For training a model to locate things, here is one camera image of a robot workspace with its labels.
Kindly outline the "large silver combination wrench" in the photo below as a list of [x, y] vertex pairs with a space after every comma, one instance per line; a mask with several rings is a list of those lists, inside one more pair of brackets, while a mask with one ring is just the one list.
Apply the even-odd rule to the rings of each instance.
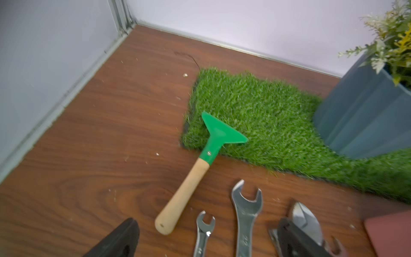
[[236, 257], [251, 257], [253, 226], [263, 208], [262, 191], [258, 188], [254, 200], [248, 200], [242, 195], [244, 180], [235, 184], [231, 199], [237, 216]]

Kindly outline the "pink plastic storage box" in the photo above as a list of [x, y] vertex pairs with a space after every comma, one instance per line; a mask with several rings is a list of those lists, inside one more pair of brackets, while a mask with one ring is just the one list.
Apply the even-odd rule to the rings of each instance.
[[378, 257], [411, 256], [411, 212], [365, 220], [365, 228]]

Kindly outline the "medium silver wrench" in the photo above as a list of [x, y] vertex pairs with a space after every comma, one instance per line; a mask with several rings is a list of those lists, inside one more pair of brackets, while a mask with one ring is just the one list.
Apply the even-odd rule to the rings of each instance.
[[207, 241], [215, 229], [216, 219], [212, 217], [211, 222], [207, 224], [203, 221], [205, 215], [206, 212], [202, 211], [196, 219], [197, 240], [194, 248], [193, 257], [204, 257], [206, 252]]

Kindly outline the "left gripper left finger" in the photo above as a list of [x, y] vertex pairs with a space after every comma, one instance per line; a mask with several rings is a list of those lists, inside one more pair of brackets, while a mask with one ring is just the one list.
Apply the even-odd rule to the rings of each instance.
[[134, 257], [139, 242], [140, 228], [137, 221], [128, 218], [83, 257]]

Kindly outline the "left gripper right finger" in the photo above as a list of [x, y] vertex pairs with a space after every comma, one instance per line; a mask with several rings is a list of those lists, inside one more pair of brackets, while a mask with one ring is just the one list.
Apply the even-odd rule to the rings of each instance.
[[281, 257], [331, 257], [288, 218], [280, 220], [277, 234]]

